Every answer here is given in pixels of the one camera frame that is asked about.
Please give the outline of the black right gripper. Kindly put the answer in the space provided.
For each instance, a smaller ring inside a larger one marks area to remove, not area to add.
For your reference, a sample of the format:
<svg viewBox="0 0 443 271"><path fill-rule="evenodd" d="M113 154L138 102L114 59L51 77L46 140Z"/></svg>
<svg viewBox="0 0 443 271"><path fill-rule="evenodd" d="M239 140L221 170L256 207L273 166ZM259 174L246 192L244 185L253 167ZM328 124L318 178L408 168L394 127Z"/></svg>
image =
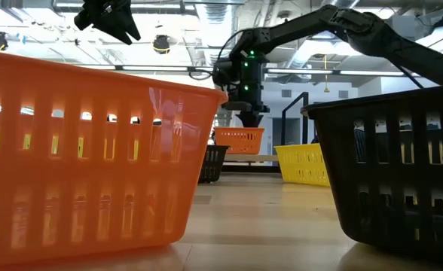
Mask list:
<svg viewBox="0 0 443 271"><path fill-rule="evenodd" d="M237 70L239 80L224 86L229 100L223 108L240 111L238 118L244 127L258 127L263 118L259 113L270 111L261 100L264 75L262 69L267 59L257 50L241 50L238 54L234 54L231 61Z"/></svg>

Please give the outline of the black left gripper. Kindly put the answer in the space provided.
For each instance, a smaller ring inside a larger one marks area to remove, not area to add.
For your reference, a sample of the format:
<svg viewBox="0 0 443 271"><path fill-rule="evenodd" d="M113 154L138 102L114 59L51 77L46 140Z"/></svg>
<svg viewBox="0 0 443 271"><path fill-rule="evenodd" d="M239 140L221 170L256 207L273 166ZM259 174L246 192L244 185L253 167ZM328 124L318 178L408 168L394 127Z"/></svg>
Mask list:
<svg viewBox="0 0 443 271"><path fill-rule="evenodd" d="M141 38L131 11L131 0L84 0L84 10L93 27L130 45Z"/></svg>

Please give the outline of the orange plastic basket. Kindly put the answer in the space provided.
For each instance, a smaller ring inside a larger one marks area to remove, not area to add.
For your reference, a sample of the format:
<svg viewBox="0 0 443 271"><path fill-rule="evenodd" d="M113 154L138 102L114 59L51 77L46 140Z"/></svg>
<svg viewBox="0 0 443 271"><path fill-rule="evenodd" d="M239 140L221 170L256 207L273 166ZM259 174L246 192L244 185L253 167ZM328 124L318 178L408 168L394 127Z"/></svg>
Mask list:
<svg viewBox="0 0 443 271"><path fill-rule="evenodd" d="M220 90L0 53L0 269L180 240L226 99ZM154 126L169 144L157 161L107 161L102 149L77 157L80 129L101 147L114 127L125 157L131 134L148 141ZM68 145L57 159L48 154L54 130ZM25 131L33 150L20 150ZM167 150L175 133L177 160Z"/></svg>
<svg viewBox="0 0 443 271"><path fill-rule="evenodd" d="M217 126L214 132L215 143L228 146L228 154L258 154L264 128Z"/></svg>

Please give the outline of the black plastic basket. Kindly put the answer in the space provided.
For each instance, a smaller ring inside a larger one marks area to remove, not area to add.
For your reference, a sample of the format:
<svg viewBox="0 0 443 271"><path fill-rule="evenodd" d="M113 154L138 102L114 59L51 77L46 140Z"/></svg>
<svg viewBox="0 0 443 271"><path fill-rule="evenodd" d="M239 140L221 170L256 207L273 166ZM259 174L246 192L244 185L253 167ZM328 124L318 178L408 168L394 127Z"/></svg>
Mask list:
<svg viewBox="0 0 443 271"><path fill-rule="evenodd" d="M208 145L198 183L211 183L219 179L228 146Z"/></svg>
<svg viewBox="0 0 443 271"><path fill-rule="evenodd" d="M443 162L428 142L443 144L443 86L308 105L338 218L351 239L443 263ZM401 143L414 144L403 162ZM420 241L411 233L405 191L420 204Z"/></svg>

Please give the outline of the black bar with light strips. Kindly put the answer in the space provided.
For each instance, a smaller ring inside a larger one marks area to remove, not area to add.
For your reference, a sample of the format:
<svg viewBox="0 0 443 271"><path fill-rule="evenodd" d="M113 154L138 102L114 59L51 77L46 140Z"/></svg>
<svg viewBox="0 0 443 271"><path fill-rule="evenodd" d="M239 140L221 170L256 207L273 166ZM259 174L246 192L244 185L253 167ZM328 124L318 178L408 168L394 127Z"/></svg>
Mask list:
<svg viewBox="0 0 443 271"><path fill-rule="evenodd" d="M211 72L212 67L199 66L165 66L165 65L78 65L78 67L121 72ZM272 69L263 68L266 74L275 75L341 75L341 76L374 76L404 77L403 72L379 72L337 69Z"/></svg>

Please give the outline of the black metal table frame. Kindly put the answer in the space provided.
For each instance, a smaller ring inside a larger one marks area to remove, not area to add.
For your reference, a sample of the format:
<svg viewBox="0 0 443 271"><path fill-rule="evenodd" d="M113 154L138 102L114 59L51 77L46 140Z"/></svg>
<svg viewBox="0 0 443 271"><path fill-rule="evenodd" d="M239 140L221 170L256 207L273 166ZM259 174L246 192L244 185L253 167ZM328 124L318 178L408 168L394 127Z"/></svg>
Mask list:
<svg viewBox="0 0 443 271"><path fill-rule="evenodd" d="M223 172L242 172L242 173L281 173L278 166L254 166L254 165L223 165Z"/></svg>

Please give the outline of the silver ceiling air duct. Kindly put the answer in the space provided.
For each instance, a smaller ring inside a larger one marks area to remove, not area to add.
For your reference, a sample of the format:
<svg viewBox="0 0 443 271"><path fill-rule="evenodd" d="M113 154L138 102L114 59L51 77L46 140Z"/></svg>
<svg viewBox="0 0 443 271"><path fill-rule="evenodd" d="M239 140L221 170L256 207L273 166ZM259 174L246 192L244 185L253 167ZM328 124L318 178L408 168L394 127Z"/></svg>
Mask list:
<svg viewBox="0 0 443 271"><path fill-rule="evenodd" d="M235 7L223 4L196 4L200 19L200 38L206 64L212 66L218 58L221 46L230 38L234 30Z"/></svg>

